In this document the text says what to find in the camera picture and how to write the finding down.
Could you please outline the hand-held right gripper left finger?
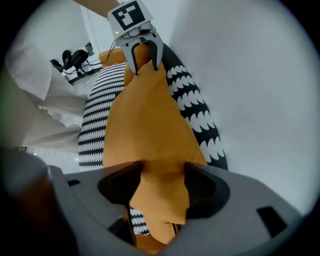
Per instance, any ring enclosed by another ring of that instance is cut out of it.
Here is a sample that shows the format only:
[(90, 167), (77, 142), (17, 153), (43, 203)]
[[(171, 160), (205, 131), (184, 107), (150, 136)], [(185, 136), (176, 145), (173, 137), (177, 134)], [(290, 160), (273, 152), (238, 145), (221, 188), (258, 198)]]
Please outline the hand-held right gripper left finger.
[(79, 256), (145, 256), (136, 248), (129, 202), (143, 164), (133, 161), (63, 174), (51, 167), (55, 198), (72, 231)]

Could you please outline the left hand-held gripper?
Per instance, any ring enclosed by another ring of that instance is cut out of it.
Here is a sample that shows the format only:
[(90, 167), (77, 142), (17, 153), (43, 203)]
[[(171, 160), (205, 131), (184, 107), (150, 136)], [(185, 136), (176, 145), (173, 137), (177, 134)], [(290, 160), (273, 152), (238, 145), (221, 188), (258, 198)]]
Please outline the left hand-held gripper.
[(143, 44), (147, 46), (153, 69), (158, 70), (163, 57), (164, 43), (151, 24), (154, 19), (141, 0), (123, 2), (107, 13), (115, 43), (121, 47), (131, 71), (137, 75), (138, 65), (135, 48)]

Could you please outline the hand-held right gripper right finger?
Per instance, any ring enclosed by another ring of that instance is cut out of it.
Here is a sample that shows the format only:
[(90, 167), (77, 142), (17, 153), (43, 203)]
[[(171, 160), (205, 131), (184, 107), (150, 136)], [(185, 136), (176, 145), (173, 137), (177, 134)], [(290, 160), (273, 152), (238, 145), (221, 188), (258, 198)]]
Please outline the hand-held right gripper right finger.
[(270, 256), (296, 230), (299, 212), (262, 182), (187, 162), (186, 224), (164, 256)]

